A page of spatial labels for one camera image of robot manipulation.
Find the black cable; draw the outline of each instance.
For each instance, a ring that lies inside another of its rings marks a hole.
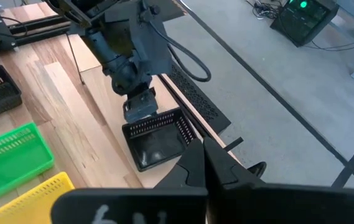
[[[336,47],[321,47],[321,49],[334,49],[334,48],[340,48],[340,47],[347,47],[347,46],[350,46],[350,45],[354,45],[354,43],[340,45],[340,46],[336,46]]]
[[[329,52],[339,52],[339,51],[352,50],[352,49],[354,49],[354,47],[350,47],[350,48],[347,48],[347,49],[334,49],[334,50],[330,50],[329,47],[327,47],[327,48],[319,47],[317,44],[315,44],[315,42],[314,42],[313,40],[311,40],[311,42],[312,42],[316,47],[310,47],[310,48],[312,48],[312,49],[317,49],[317,50],[325,50],[325,51],[329,51]]]
[[[159,30],[157,30],[157,28],[155,27],[155,25],[152,22],[149,22],[150,25],[152,26],[152,28],[155,30],[155,32],[157,34],[159,34],[159,36],[161,36],[164,40],[166,40],[169,44],[167,44],[169,46],[169,50],[172,54],[172,56],[175,58],[175,60],[177,61],[177,63],[179,64],[179,66],[181,66],[181,69],[192,79],[198,81],[198,82],[208,82],[212,79],[212,73],[210,72],[210,70],[207,68],[207,66],[198,58],[196,57],[196,55],[194,55],[193,53],[191,53],[191,51],[189,51],[188,49],[186,49],[184,46],[180,45],[178,42],[176,42],[174,39],[172,39],[171,37],[168,37],[164,34],[162,34]],[[206,73],[207,77],[206,78],[200,78],[195,76],[194,74],[192,74],[187,67],[185,67],[185,65],[181,62],[181,60],[179,59],[179,57],[177,56],[177,54],[175,53],[175,51],[172,49],[172,47],[170,46],[173,45],[174,47],[178,48],[180,51],[182,51],[184,54],[188,55],[188,57],[190,57],[198,66],[200,66],[204,72]]]
[[[246,0],[246,2],[253,7],[251,12],[257,17],[257,19],[276,19],[282,9],[282,3],[279,1],[277,1],[279,5],[264,3],[261,1],[256,1],[253,5],[248,0]]]
[[[21,0],[22,4],[20,6],[26,6],[28,5],[29,3],[26,2],[26,0]]]
[[[20,36],[17,36],[17,35],[9,35],[9,34],[3,34],[3,33],[0,33],[0,35],[3,35],[5,37],[25,37],[27,36],[27,27],[25,24],[23,24],[22,22],[16,20],[16,19],[13,19],[13,18],[10,18],[10,17],[6,17],[6,16],[0,16],[0,19],[8,19],[10,21],[14,21],[14,22],[17,22],[18,24],[20,24],[21,26],[23,26],[23,28],[25,29],[25,33],[23,35],[20,35]]]

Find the gray floor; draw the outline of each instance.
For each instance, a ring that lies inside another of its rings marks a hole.
[[[20,0],[2,0],[6,7]],[[228,45],[247,61],[306,120],[349,160],[354,154],[354,50],[330,53],[295,48],[257,20],[244,0],[185,0]],[[168,35],[199,56],[213,72],[197,83],[232,121],[225,142],[242,136],[234,153],[246,166],[266,161],[266,182],[330,186],[342,164],[271,96],[190,16],[165,24]],[[315,40],[324,47],[346,44],[331,27]],[[196,64],[179,54],[196,74]],[[345,187],[354,188],[354,176]]]

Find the wooden tabletop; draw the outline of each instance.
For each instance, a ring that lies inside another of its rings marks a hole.
[[[55,13],[46,3],[6,9],[3,16],[21,22]],[[0,54],[0,65],[10,73],[22,92],[23,104],[0,115],[0,134],[22,124],[34,122],[55,156],[55,165],[16,190],[0,197],[0,206],[35,187],[51,176],[65,171],[76,188],[80,187],[153,187],[174,166],[178,158],[145,172],[138,172],[121,132],[125,124],[124,97],[111,89],[110,78],[81,38],[69,36],[82,85],[66,35],[18,47]],[[190,102],[181,95],[192,113],[225,147]],[[178,107],[165,86],[154,77],[159,111]]]

